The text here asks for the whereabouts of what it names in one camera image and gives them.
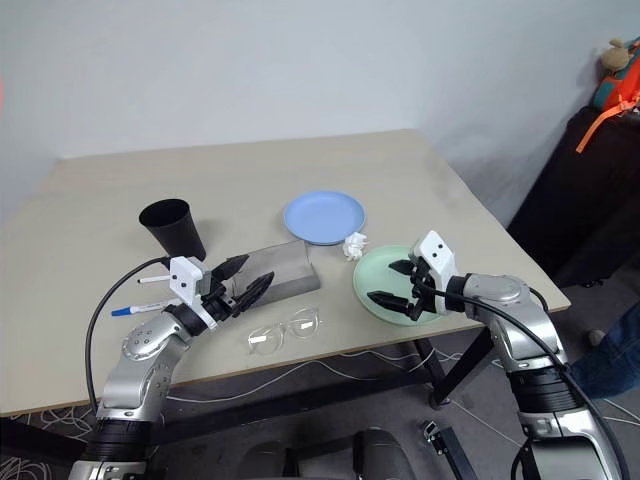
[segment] black cup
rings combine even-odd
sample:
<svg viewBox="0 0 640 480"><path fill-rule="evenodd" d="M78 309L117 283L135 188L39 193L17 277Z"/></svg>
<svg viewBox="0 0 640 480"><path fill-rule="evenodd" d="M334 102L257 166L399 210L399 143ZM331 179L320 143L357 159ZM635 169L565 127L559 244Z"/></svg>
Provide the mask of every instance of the black cup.
<svg viewBox="0 0 640 480"><path fill-rule="evenodd" d="M152 203L140 212L138 220L170 257L196 257L202 261L207 255L184 200L170 198Z"/></svg>

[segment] jeans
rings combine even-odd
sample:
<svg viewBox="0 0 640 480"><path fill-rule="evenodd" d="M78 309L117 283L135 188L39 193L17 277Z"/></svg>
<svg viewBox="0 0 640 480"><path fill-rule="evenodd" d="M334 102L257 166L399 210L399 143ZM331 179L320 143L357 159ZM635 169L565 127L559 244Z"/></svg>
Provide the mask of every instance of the jeans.
<svg viewBox="0 0 640 480"><path fill-rule="evenodd" d="M593 351L573 364L571 373L593 399L613 397L640 386L640 302L622 316Z"/></svg>

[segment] table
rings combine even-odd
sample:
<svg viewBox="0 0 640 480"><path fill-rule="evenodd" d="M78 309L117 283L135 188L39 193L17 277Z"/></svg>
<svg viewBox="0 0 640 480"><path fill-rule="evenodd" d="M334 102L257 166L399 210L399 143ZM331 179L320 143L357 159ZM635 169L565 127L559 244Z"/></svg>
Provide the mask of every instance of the table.
<svg viewBox="0 0 640 480"><path fill-rule="evenodd" d="M0 414L85 403L83 346L89 316L134 265L163 252L137 223L147 204L191 204L208 256L226 257L291 241L282 211L297 195L341 190L367 208L367 249L409 245L437 230L461 272L525 279L552 311L569 301L511 239L462 180L415 131L190 147L58 162L0 231ZM176 369L175 383L214 379L340 352L474 328L460 314L419 327L385 323L351 287L354 263L340 246L309 248L322 288L246 312L203 334ZM150 268L149 275L162 274ZM168 287L125 284L105 312L169 298ZM285 341L270 356L249 355L247 335L300 308L317 306L312 341ZM102 391L125 334L142 315L103 315L94 336L96 391Z"/></svg>

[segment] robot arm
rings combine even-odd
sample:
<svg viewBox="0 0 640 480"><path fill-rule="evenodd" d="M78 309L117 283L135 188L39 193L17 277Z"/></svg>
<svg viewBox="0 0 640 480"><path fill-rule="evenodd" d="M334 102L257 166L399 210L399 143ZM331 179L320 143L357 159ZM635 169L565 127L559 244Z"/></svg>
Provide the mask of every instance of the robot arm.
<svg viewBox="0 0 640 480"><path fill-rule="evenodd" d="M82 458L73 465L70 479L144 478L152 425L160 417L173 370L193 338L240 315L273 280L271 272L239 297L228 296L222 282L248 258L232 257L211 271L193 257L171 259L169 286L184 303L168 306L123 340L120 361L104 387L93 435Z"/></svg>
<svg viewBox="0 0 640 480"><path fill-rule="evenodd" d="M525 479L620 478L606 435L556 363L504 317L463 301L463 297L480 300L516 318L565 363L567 357L556 330L547 313L532 301L526 283L506 275L459 276L453 253L433 231L414 245L409 260L389 267L410 277L417 300L414 304L387 292L371 292L374 302L413 320L423 311L442 315L464 312L490 330L528 438L520 453ZM451 295L436 295L436 290Z"/></svg>

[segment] white wall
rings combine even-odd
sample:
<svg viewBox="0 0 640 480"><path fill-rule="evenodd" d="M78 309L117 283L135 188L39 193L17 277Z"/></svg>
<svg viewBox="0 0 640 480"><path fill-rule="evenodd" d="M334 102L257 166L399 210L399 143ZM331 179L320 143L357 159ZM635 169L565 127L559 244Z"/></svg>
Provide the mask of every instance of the white wall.
<svg viewBox="0 0 640 480"><path fill-rule="evenodd" d="M0 221L63 156L418 127L507 222L595 50L638 18L637 0L0 0Z"/></svg>

